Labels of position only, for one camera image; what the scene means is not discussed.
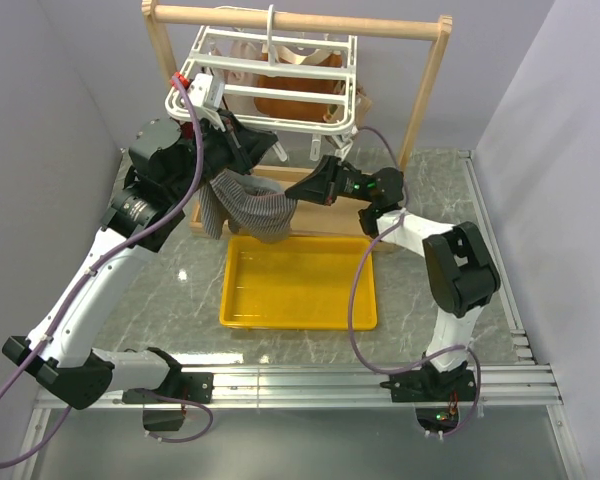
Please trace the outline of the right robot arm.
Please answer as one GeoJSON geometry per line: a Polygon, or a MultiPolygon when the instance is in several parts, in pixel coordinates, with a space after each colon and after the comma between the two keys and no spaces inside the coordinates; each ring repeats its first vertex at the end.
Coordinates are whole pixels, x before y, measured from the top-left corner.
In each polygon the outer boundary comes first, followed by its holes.
{"type": "Polygon", "coordinates": [[[402,171],[385,167],[366,174],[335,156],[324,157],[286,196],[317,205],[340,197],[366,203],[358,213],[374,244],[396,245],[425,262],[431,295],[438,307],[433,336],[422,359],[405,367],[370,371],[387,376],[385,387],[409,402],[477,402],[481,366],[471,347],[475,324],[501,285],[500,275],[479,228],[435,222],[410,213],[402,171]]]}

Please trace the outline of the white plastic clip hanger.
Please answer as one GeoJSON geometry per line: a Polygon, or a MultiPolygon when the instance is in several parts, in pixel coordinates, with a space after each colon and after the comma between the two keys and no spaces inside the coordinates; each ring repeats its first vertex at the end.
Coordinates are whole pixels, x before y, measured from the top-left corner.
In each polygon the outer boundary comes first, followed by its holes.
{"type": "MultiPolygon", "coordinates": [[[[274,7],[266,12],[264,29],[199,28],[188,57],[178,71],[192,81],[196,74],[213,74],[224,81],[220,113],[228,110],[247,127],[274,133],[288,132],[311,138],[312,161],[323,143],[339,158],[353,147],[358,38],[355,35],[307,32],[276,33],[274,7]],[[329,105],[344,105],[344,119],[325,123],[329,105]]],[[[167,95],[169,115],[190,118],[177,91],[167,95]]]]}

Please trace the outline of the grey striped underwear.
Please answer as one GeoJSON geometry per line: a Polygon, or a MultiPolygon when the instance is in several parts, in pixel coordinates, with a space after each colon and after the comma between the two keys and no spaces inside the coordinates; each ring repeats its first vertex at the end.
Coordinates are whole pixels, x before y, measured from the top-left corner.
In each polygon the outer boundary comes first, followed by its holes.
{"type": "Polygon", "coordinates": [[[221,238],[224,225],[232,234],[245,231],[263,243],[277,243],[291,233],[297,201],[286,197],[276,181],[223,170],[198,190],[204,232],[221,238]]]}

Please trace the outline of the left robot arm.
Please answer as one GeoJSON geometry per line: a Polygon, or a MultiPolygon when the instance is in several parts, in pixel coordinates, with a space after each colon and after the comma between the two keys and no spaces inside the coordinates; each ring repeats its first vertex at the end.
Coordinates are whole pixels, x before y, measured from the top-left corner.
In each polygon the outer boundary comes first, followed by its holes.
{"type": "Polygon", "coordinates": [[[190,131],[173,119],[141,128],[128,148],[124,187],[80,270],[46,319],[5,342],[4,355],[70,407],[83,410],[114,390],[146,389],[160,402],[180,394],[182,366],[163,350],[108,352],[93,344],[127,287],[183,220],[198,184],[224,170],[249,172],[278,140],[227,111],[220,118],[220,128],[203,120],[190,131]]]}

